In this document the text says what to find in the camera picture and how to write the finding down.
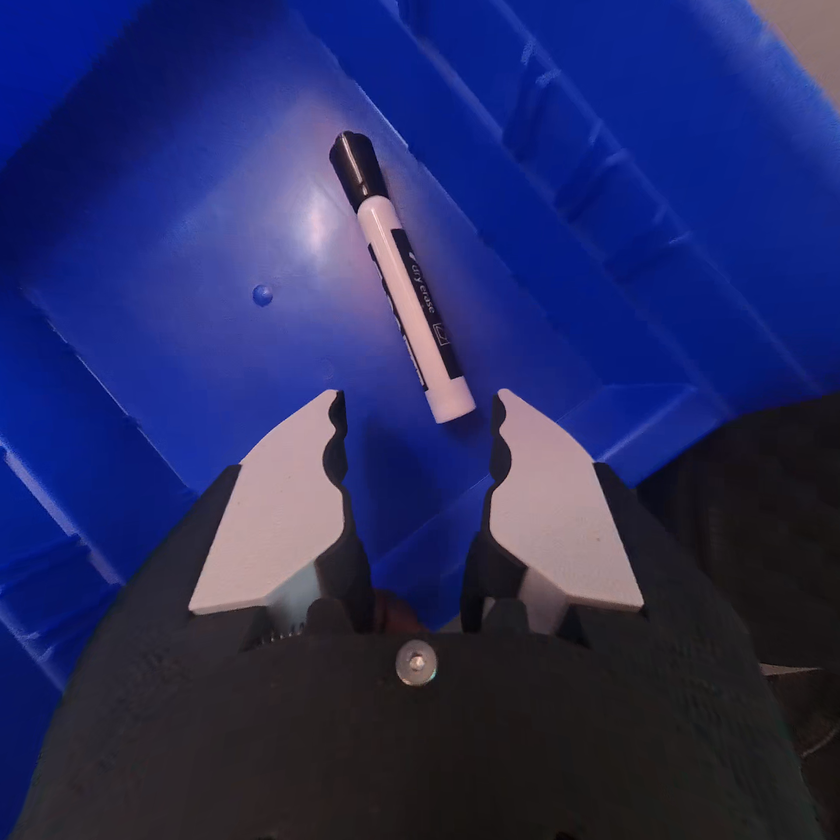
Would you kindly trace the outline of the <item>person's black clothing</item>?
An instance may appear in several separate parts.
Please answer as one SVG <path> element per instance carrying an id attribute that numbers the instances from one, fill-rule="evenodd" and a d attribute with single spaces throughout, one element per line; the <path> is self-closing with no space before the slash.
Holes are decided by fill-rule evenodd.
<path id="1" fill-rule="evenodd" d="M 806 779 L 838 791 L 839 394 L 742 416 L 637 494 L 747 626 Z"/>

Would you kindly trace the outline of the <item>black dry erase marker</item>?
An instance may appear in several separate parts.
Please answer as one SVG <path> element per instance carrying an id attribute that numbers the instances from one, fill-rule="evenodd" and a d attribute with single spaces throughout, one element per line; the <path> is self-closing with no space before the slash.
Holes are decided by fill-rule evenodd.
<path id="1" fill-rule="evenodd" d="M 396 214 L 372 141 L 344 131 L 329 160 L 360 224 L 385 297 L 437 424 L 473 413 L 476 402 L 440 307 Z"/>

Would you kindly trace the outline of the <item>large blue plastic bin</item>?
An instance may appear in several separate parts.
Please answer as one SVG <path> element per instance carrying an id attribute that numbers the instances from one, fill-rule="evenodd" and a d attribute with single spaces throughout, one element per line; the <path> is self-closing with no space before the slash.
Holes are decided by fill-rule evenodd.
<path id="1" fill-rule="evenodd" d="M 437 424 L 329 153 L 373 144 L 476 410 Z M 327 389 L 432 626 L 508 387 L 636 484 L 838 392 L 838 114 L 748 2 L 150 2 L 2 167 L 2 734 Z"/>

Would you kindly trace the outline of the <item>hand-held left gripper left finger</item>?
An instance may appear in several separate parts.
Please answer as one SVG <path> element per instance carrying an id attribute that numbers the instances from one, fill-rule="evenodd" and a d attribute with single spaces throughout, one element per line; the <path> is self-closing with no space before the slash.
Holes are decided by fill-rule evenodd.
<path id="1" fill-rule="evenodd" d="M 280 634 L 302 630 L 319 599 L 372 630 L 371 567 L 357 533 L 342 391 L 327 390 L 274 427 L 238 464 L 189 610 L 204 616 L 263 607 Z"/>

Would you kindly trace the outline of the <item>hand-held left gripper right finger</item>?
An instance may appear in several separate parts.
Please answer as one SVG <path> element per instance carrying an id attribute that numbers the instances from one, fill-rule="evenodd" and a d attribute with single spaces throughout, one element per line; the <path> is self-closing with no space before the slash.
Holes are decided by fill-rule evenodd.
<path id="1" fill-rule="evenodd" d="M 508 388 L 493 397 L 491 483 L 469 546 L 460 624 L 481 631 L 502 601 L 556 634 L 572 607 L 631 615 L 644 598 L 595 462 L 560 425 Z"/>

